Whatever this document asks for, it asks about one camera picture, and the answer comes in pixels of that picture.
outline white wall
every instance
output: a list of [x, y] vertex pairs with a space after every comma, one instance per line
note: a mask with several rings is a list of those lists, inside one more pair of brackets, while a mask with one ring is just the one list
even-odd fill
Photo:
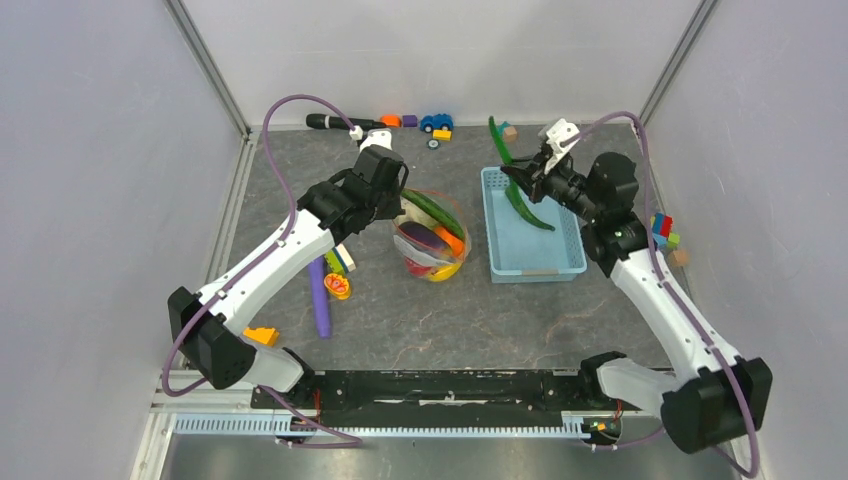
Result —
[[0, 477], [127, 478], [239, 139], [162, 2], [2, 2], [0, 45]]
[[[292, 93], [460, 122], [639, 111], [697, 0], [184, 0], [252, 124]], [[275, 124], [316, 111], [286, 106]]]
[[696, 301], [775, 376], [770, 479], [845, 478], [848, 3], [722, 2], [649, 125]]

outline black microphone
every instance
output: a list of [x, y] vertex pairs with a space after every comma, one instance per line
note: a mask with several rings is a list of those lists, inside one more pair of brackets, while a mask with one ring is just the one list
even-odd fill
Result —
[[[350, 121], [357, 126], [362, 127], [362, 130], [374, 130], [375, 128], [386, 128], [383, 122], [374, 120], [366, 120], [364, 118], [351, 118]], [[347, 124], [339, 117], [331, 117], [323, 113], [310, 113], [306, 116], [306, 126], [317, 130], [326, 130], [328, 128], [336, 128], [339, 130], [350, 130]]]

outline curved green vegetable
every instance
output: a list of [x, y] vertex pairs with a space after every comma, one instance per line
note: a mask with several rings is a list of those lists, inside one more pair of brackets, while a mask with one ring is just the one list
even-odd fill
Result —
[[[498, 153], [501, 155], [501, 160], [503, 160], [504, 165], [512, 165], [512, 157], [509, 155], [509, 150], [507, 150], [506, 145], [503, 143], [503, 139], [498, 133], [498, 127], [495, 126], [495, 117], [489, 117], [489, 133], [492, 134], [492, 140], [495, 142], [495, 148], [497, 148]], [[549, 225], [541, 221], [539, 217], [530, 211], [530, 207], [528, 207], [524, 203], [524, 199], [521, 198], [518, 185], [516, 185], [512, 179], [509, 180], [509, 187], [506, 189], [506, 198], [509, 200], [512, 208], [518, 212], [518, 215], [521, 216], [525, 222], [543, 230], [550, 230], [552, 232], [556, 230], [553, 225]]]
[[424, 213], [430, 215], [437, 222], [441, 223], [454, 237], [462, 240], [463, 242], [465, 241], [465, 232], [462, 231], [462, 225], [453, 218], [453, 215], [451, 215], [450, 212], [431, 200], [430, 197], [408, 188], [404, 188], [400, 194], [403, 198], [409, 200], [415, 204], [416, 207], [424, 211]]

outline orange toy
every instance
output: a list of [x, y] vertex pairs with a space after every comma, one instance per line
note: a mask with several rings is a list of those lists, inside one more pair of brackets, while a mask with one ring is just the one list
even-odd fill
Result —
[[445, 241], [451, 247], [451, 252], [454, 257], [459, 258], [462, 255], [462, 252], [465, 251], [465, 244], [462, 243], [462, 240], [454, 237], [447, 228], [439, 225], [438, 227], [433, 229], [433, 233], [439, 236], [442, 240]]
[[339, 300], [350, 298], [350, 282], [338, 273], [324, 277], [324, 286]]
[[403, 121], [397, 115], [383, 115], [380, 121], [385, 123], [387, 127], [400, 128], [403, 126]]

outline robotic arm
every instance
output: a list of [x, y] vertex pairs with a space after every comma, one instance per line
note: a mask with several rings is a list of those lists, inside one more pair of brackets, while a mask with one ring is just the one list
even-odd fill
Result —
[[[297, 224], [285, 241], [279, 236], [286, 222], [197, 294], [180, 287], [168, 298], [171, 334], [176, 339], [204, 303], [219, 297], [180, 347], [216, 389], [247, 381], [288, 392], [308, 367], [293, 352], [250, 342], [240, 338], [241, 333], [265, 302], [312, 260], [373, 221], [402, 213], [400, 192], [409, 169], [391, 150], [391, 133], [372, 130], [359, 150], [353, 168], [313, 185], [298, 200]], [[223, 290], [245, 266], [257, 261], [228, 292]]]
[[[577, 127], [561, 119], [540, 133], [538, 154], [517, 159], [521, 166], [501, 169], [530, 201], [550, 197], [586, 222], [580, 232], [586, 254], [636, 305], [674, 369], [673, 376], [665, 375], [609, 352], [581, 363], [586, 390], [591, 396], [624, 400], [662, 419], [674, 443], [694, 453], [745, 434], [739, 405], [712, 353], [718, 350], [738, 379], [759, 430], [771, 389], [768, 366], [760, 358], [743, 359], [717, 334], [669, 274], [662, 254], [648, 248], [648, 232], [633, 212], [639, 189], [635, 163], [618, 153], [604, 153], [583, 176], [572, 168], [567, 149], [573, 143], [565, 142], [575, 134]], [[651, 255], [666, 275], [662, 283]], [[694, 314], [709, 343], [671, 294], [679, 295]]]

